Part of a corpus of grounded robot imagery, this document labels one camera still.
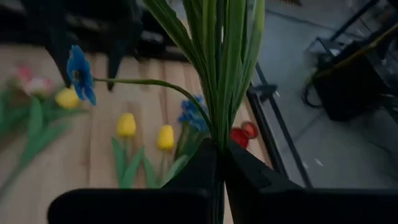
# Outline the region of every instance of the green grass blade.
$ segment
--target green grass blade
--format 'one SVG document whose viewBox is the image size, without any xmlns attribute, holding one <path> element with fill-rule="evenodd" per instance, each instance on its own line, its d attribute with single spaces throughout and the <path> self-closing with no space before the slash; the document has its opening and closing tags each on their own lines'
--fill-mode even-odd
<svg viewBox="0 0 398 224">
<path fill-rule="evenodd" d="M 185 121 L 182 123 L 182 129 L 180 137 L 178 138 L 177 147 L 175 148 L 174 160 L 177 160 L 179 157 L 184 155 L 185 146 L 187 144 L 188 137 L 191 133 L 191 128 L 189 122 Z"/>
<path fill-rule="evenodd" d="M 30 118 L 27 127 L 29 139 L 34 138 L 36 135 L 42 132 L 43 123 L 43 111 L 40 101 L 36 97 L 32 97 L 32 103 L 30 105 Z"/>
<path fill-rule="evenodd" d="M 9 91 L 4 90 L 0 93 L 0 123 L 6 119 L 6 106 L 8 102 Z"/>
<path fill-rule="evenodd" d="M 226 45 L 223 54 L 223 73 L 218 83 L 218 144 L 220 149 L 226 147 L 229 139 L 229 113 L 232 113 L 230 101 L 235 91 L 235 82 L 238 78 L 238 63 L 241 61 L 241 37 L 243 33 L 245 0 L 228 2 L 228 21 L 226 28 Z"/>
<path fill-rule="evenodd" d="M 210 82 L 211 98 L 208 100 L 217 99 L 214 94 L 217 89 L 216 81 L 216 1 L 203 0 L 203 49 L 207 65 L 207 78 Z"/>
<path fill-rule="evenodd" d="M 165 29 L 170 38 L 177 44 L 179 49 L 196 68 L 199 75 L 203 74 L 203 62 L 197 54 L 197 50 L 188 36 L 186 28 L 173 9 L 165 0 L 143 0 L 148 10 Z"/>
<path fill-rule="evenodd" d="M 246 53 L 246 44 L 247 44 L 247 41 L 248 41 L 248 5 L 249 5 L 249 3 L 246 2 L 245 3 L 245 7 L 244 7 L 242 51 L 241 51 L 242 63 L 244 63 L 244 54 Z"/>
<path fill-rule="evenodd" d="M 186 155 L 177 159 L 171 166 L 166 176 L 164 177 L 162 181 L 162 186 L 164 186 L 168 181 L 170 181 L 173 177 L 175 177 L 177 175 L 177 171 L 179 170 L 180 166 L 185 165 L 185 163 L 187 162 L 188 162 L 188 156 Z"/>
<path fill-rule="evenodd" d="M 124 177 L 121 181 L 120 188 L 122 189 L 129 189 L 131 188 L 132 184 L 134 183 L 134 179 L 136 178 L 137 175 L 137 170 L 139 167 L 139 164 L 142 159 L 142 155 L 144 154 L 145 147 L 142 146 L 137 154 L 132 158 L 132 161 L 130 162 L 129 166 L 127 167 Z"/>
<path fill-rule="evenodd" d="M 154 167 L 152 166 L 152 164 L 150 163 L 150 161 L 148 160 L 148 158 L 145 155 L 143 155 L 142 160 L 144 161 L 144 168 L 145 168 L 145 172 L 146 172 L 147 188 L 150 188 L 150 189 L 158 188 L 159 186 L 156 183 L 157 177 L 156 177 Z"/>
<path fill-rule="evenodd" d="M 80 114 L 80 113 L 87 113 L 87 112 L 88 112 L 88 110 L 84 110 L 81 108 L 74 108 L 74 109 L 70 109 L 70 110 L 65 110 L 62 108 L 47 109 L 44 111 L 44 118 L 48 122 L 52 122 L 52 121 L 55 121 L 60 118 L 64 118 L 67 116 L 73 116 L 73 115 Z"/>
<path fill-rule="evenodd" d="M 67 123 L 45 128 L 38 136 L 29 138 L 24 152 L 21 155 L 21 166 L 24 167 L 51 142 L 63 134 L 69 125 Z"/>
<path fill-rule="evenodd" d="M 243 80 L 238 95 L 235 98 L 234 114 L 236 114 L 246 91 L 249 88 L 254 67 L 256 66 L 257 57 L 261 47 L 261 38 L 264 30 L 264 0 L 257 0 L 254 5 L 253 26 L 248 43 L 248 48 L 244 56 L 243 64 Z"/>
<path fill-rule="evenodd" d="M 116 166 L 116 173 L 118 174 L 118 184 L 121 186 L 122 179 L 124 177 L 124 171 L 126 170 L 126 152 L 120 145 L 116 138 L 112 138 L 113 156 Z"/>
<path fill-rule="evenodd" d="M 192 42 L 195 45 L 196 50 L 203 51 L 201 42 L 202 35 L 202 4 L 199 0 L 183 0 L 182 1 L 187 15 L 189 29 L 191 32 Z"/>
<path fill-rule="evenodd" d="M 0 137 L 7 134 L 21 123 L 26 122 L 26 117 L 29 114 L 29 107 L 13 109 L 10 111 L 2 123 L 0 123 Z"/>
<path fill-rule="evenodd" d="M 221 58 L 223 56 L 223 41 L 221 40 L 223 36 L 223 25 L 225 17 L 224 1 L 227 0 L 217 0 L 216 5 L 216 83 L 220 79 L 221 74 Z"/>
<path fill-rule="evenodd" d="M 165 86 L 168 88 L 172 88 L 174 90 L 179 91 L 182 93 L 184 96 L 186 96 L 192 103 L 198 108 L 198 111 L 202 115 L 203 119 L 205 120 L 207 126 L 209 129 L 211 129 L 211 123 L 209 120 L 209 117 L 207 116 L 206 112 L 203 110 L 203 108 L 200 106 L 199 102 L 195 97 L 193 97 L 187 90 L 184 90 L 183 88 L 173 85 L 171 83 L 162 81 L 162 80 L 153 80 L 153 79 L 147 79 L 147 80 L 129 80 L 129 79 L 114 79 L 114 78 L 94 78 L 94 81 L 98 82 L 113 82 L 113 83 L 132 83 L 132 84 L 140 84 L 140 85 L 158 85 L 158 86 Z"/>
</svg>

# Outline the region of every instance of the concrete floor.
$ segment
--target concrete floor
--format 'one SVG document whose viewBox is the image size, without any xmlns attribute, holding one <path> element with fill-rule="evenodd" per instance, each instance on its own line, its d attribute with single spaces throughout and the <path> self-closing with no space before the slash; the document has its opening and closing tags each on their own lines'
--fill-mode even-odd
<svg viewBox="0 0 398 224">
<path fill-rule="evenodd" d="M 312 184 L 321 188 L 398 187 L 398 166 L 395 153 L 391 151 L 398 142 L 394 134 L 398 127 L 385 112 L 337 123 L 330 121 L 324 111 L 305 106 L 300 99 L 305 79 L 313 70 L 308 46 L 316 37 L 331 36 L 353 15 L 353 9 L 347 4 L 356 6 L 358 1 L 302 2 L 303 7 L 299 8 L 276 0 L 266 1 L 265 35 L 259 64 L 267 81 L 279 86 L 280 96 L 275 100 Z M 371 28 L 377 26 L 370 19 L 364 20 Z M 347 32 L 357 36 L 369 34 L 359 21 Z M 350 34 L 340 40 L 356 38 Z M 258 77 L 254 78 L 254 83 L 259 83 Z M 264 103 L 264 111 L 289 177 L 302 184 L 269 102 Z"/>
</svg>

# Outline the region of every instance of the tulip bud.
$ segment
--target tulip bud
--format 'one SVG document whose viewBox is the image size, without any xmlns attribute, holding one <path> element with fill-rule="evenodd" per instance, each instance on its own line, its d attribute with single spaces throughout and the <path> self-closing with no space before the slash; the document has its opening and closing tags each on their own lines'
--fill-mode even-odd
<svg viewBox="0 0 398 224">
<path fill-rule="evenodd" d="M 157 138 L 157 147 L 161 151 L 170 152 L 174 147 L 173 127 L 164 125 L 160 128 L 159 137 Z"/>
<path fill-rule="evenodd" d="M 55 95 L 55 101 L 64 109 L 73 109 L 79 105 L 79 97 L 74 90 L 64 88 Z"/>
<path fill-rule="evenodd" d="M 116 132 L 120 137 L 133 136 L 136 133 L 136 120 L 132 113 L 124 113 L 120 116 Z"/>
</svg>

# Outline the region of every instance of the blue petal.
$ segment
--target blue petal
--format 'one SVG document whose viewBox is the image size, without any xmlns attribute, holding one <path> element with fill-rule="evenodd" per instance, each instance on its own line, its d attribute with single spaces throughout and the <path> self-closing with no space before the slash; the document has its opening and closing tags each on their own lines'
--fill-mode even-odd
<svg viewBox="0 0 398 224">
<path fill-rule="evenodd" d="M 88 100 L 91 102 L 92 105 L 96 105 L 95 93 L 92 88 L 86 87 L 85 88 L 85 95 L 87 96 Z"/>
<path fill-rule="evenodd" d="M 188 118 L 188 116 L 185 116 L 184 114 L 183 115 L 181 115 L 179 118 L 178 118 L 178 121 L 179 122 L 184 122 L 184 121 L 189 121 L 190 119 Z"/>
<path fill-rule="evenodd" d="M 76 91 L 77 96 L 79 96 L 79 98 L 81 100 L 86 100 L 85 97 L 83 96 L 83 90 L 81 89 L 79 84 L 77 82 L 75 82 L 75 83 L 73 83 L 73 86 L 75 87 L 75 91 Z"/>
<path fill-rule="evenodd" d="M 76 66 L 79 67 L 79 70 L 82 70 L 84 67 L 84 62 L 86 60 L 85 53 L 78 45 L 73 45 L 71 51 L 72 51 L 72 60 L 75 61 Z"/>
<path fill-rule="evenodd" d="M 73 71 L 76 70 L 75 61 L 74 59 L 70 58 L 67 63 L 67 73 L 69 76 L 69 80 L 73 81 Z"/>
</svg>

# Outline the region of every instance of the wooden table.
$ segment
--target wooden table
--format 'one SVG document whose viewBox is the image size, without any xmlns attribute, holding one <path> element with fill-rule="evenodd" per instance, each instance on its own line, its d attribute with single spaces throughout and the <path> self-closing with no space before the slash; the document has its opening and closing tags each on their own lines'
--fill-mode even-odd
<svg viewBox="0 0 398 224">
<path fill-rule="evenodd" d="M 86 55 L 93 75 L 106 76 L 105 55 Z M 31 65 L 37 75 L 50 77 L 57 83 L 62 79 L 50 55 L 42 48 L 28 46 L 0 47 L 0 64 L 4 83 L 15 63 L 23 61 Z M 188 63 L 148 60 L 138 63 L 126 57 L 119 68 L 119 78 L 156 78 L 179 85 L 190 93 L 201 94 L 198 75 Z M 96 83 L 97 106 L 84 102 L 89 113 L 70 119 L 71 130 L 39 154 L 18 177 L 6 196 L 0 201 L 0 223 L 35 224 L 46 223 L 47 207 L 58 195 L 77 188 L 117 187 L 111 137 L 116 136 L 116 122 L 123 112 L 132 112 L 136 117 L 137 134 L 129 151 L 132 156 L 139 146 L 146 146 L 146 156 L 160 172 L 162 154 L 155 141 L 159 128 L 164 124 L 174 127 L 176 142 L 181 132 L 177 121 L 180 104 L 186 98 L 175 90 L 160 86 L 116 84 L 112 93 L 105 83 Z M 254 118 L 248 103 L 241 105 L 234 125 Z M 2 140 L 0 149 L 0 184 L 15 166 L 26 142 L 21 134 L 12 141 Z M 271 165 L 261 138 L 251 140 L 248 150 L 258 159 Z M 143 166 L 139 168 L 135 188 L 145 188 Z M 226 197 L 225 223 L 232 223 L 228 198 Z"/>
</svg>

